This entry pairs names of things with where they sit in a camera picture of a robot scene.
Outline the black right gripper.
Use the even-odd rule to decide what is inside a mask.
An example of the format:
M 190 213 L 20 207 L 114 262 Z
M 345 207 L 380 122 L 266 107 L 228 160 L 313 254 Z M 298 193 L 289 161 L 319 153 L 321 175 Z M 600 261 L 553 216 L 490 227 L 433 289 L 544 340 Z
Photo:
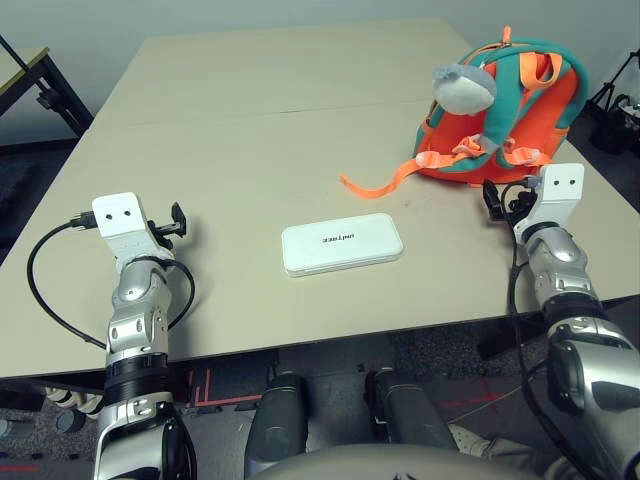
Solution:
M 537 200 L 537 193 L 531 189 L 524 189 L 514 198 L 509 197 L 509 188 L 503 190 L 503 209 L 496 185 L 485 180 L 482 185 L 482 195 L 491 220 L 521 221 L 526 218 Z

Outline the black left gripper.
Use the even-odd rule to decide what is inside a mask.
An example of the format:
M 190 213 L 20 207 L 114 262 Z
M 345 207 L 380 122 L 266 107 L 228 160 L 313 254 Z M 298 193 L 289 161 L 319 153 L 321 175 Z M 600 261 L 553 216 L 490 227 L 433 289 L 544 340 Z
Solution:
M 149 229 L 156 242 L 164 249 L 172 250 L 174 248 L 168 236 L 171 234 L 185 235 L 187 233 L 187 219 L 178 202 L 174 202 L 171 206 L 171 224 L 156 226 L 154 223 L 149 224 Z

